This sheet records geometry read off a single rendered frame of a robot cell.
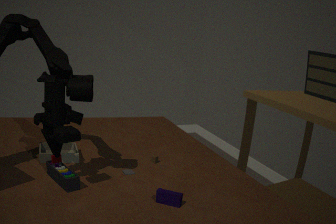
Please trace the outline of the red blade fuse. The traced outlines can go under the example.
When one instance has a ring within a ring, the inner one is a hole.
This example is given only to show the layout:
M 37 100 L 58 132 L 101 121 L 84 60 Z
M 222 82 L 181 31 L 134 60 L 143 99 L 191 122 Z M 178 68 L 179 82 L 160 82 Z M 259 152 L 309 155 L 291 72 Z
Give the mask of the red blade fuse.
M 55 155 L 51 155 L 51 162 L 52 162 L 52 166 L 55 167 L 55 163 L 59 163 L 59 166 L 61 166 L 61 154 L 58 158 L 55 157 Z

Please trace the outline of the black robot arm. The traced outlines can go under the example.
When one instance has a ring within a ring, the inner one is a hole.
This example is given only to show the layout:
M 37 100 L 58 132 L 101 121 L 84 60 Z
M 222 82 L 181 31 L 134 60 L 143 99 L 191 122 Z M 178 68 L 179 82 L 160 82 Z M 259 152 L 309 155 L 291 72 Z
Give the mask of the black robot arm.
M 28 28 L 22 31 L 21 26 Z M 46 101 L 64 101 L 65 86 L 66 96 L 71 101 L 92 102 L 93 99 L 93 75 L 73 75 L 67 54 L 60 48 L 55 47 L 40 22 L 30 19 L 22 14 L 9 14 L 0 24 L 0 56 L 8 45 L 16 40 L 33 38 L 46 59 L 50 75 L 43 72 L 37 79 L 45 83 Z M 66 124 L 76 123 L 81 125 L 83 114 L 68 108 L 65 109 Z

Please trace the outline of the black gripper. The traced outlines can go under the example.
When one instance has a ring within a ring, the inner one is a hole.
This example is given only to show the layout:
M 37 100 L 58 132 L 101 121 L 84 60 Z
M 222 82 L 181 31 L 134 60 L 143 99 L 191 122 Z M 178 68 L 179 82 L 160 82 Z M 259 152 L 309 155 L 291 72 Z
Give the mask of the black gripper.
M 66 125 L 65 109 L 68 104 L 64 101 L 46 101 L 42 102 L 45 108 L 44 113 L 36 113 L 34 124 L 37 126 L 42 122 L 41 132 L 50 147 L 50 150 L 56 158 L 60 156 L 63 143 L 75 142 L 81 140 L 80 131 L 73 126 Z

